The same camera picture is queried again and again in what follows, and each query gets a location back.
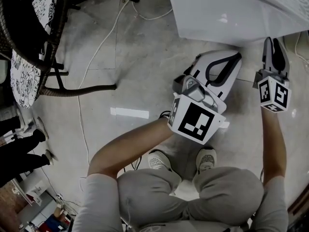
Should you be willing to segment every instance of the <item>gray pants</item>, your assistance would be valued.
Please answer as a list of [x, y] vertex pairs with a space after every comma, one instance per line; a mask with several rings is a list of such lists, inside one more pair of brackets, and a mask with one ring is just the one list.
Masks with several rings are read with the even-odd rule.
[[264, 188], [250, 171], [213, 168], [193, 179], [199, 199], [170, 196], [179, 183], [168, 170], [128, 171], [118, 178], [121, 217], [140, 228], [176, 220], [217, 221], [240, 226], [259, 208]]

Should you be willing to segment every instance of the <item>gray sleeve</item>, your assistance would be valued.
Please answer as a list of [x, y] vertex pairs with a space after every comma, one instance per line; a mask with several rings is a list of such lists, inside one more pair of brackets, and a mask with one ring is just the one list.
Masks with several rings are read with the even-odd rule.
[[117, 181], [103, 174], [87, 177], [84, 204], [73, 232], [122, 232]]
[[265, 186], [260, 208], [257, 210], [251, 230], [257, 232], [286, 232], [288, 213], [284, 200], [284, 177], [277, 176]]

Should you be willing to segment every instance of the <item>floor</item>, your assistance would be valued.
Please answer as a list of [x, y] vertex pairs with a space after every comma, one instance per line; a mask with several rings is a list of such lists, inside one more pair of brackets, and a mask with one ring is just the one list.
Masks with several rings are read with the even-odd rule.
[[[81, 10], [70, 10], [57, 53], [58, 62], [63, 62], [70, 72], [63, 78], [66, 88], [78, 88], [93, 53], [112, 28], [123, 4], [122, 0], [89, 0], [81, 5]], [[161, 15], [170, 8], [169, 0], [141, 0], [137, 5], [140, 13], [148, 17]], [[129, 4], [92, 62], [83, 83], [83, 87], [118, 84], [116, 91], [80, 97], [90, 159], [110, 140], [170, 110], [172, 80], [190, 66], [196, 55], [231, 48], [234, 47], [181, 39], [173, 13], [145, 21]], [[247, 168], [257, 176], [262, 170], [262, 123], [259, 95], [252, 88], [252, 81], [254, 72], [262, 67], [262, 50], [262, 44], [240, 49], [243, 66], [226, 100], [224, 113], [230, 125], [228, 129], [219, 129], [210, 140], [217, 150], [218, 166]], [[309, 94], [304, 92], [309, 90], [309, 70], [295, 55], [289, 53], [289, 60], [293, 95], [290, 109], [280, 115], [280, 121], [288, 152], [286, 201], [291, 204], [309, 182], [309, 123], [306, 119], [309, 117]], [[48, 86], [57, 87], [55, 77], [48, 79]], [[111, 114], [112, 108], [148, 111], [149, 118], [115, 116]], [[49, 147], [58, 158], [54, 166], [44, 167], [52, 186], [67, 201], [81, 204], [83, 193], [79, 179], [87, 174], [88, 159], [77, 98], [40, 96], [33, 112], [42, 118], [50, 137], [48, 145], [39, 145], [35, 152], [41, 154]], [[190, 179], [200, 145], [175, 135], [157, 148], [170, 156], [173, 167], [186, 180], [176, 195], [184, 199], [197, 197]], [[147, 167], [147, 158], [143, 157], [140, 168]], [[83, 185], [84, 179], [81, 179], [81, 188]]]

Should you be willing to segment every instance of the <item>forearm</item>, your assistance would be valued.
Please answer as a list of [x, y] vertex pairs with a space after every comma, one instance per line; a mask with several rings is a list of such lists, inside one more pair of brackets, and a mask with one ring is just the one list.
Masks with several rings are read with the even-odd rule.
[[264, 185], [276, 176], [285, 176], [286, 148], [278, 116], [262, 108]]
[[116, 179], [121, 169], [173, 134], [167, 123], [161, 118], [114, 139], [92, 158], [88, 175], [100, 173]]

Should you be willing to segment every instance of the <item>black pants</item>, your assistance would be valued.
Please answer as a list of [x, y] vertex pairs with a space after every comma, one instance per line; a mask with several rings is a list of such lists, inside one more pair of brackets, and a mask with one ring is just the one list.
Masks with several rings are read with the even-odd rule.
[[[0, 136], [13, 129], [19, 129], [18, 117], [0, 121]], [[45, 136], [40, 130], [35, 130], [30, 137], [17, 139], [0, 147], [0, 187], [14, 179], [18, 174], [49, 165], [46, 155], [28, 154]]]

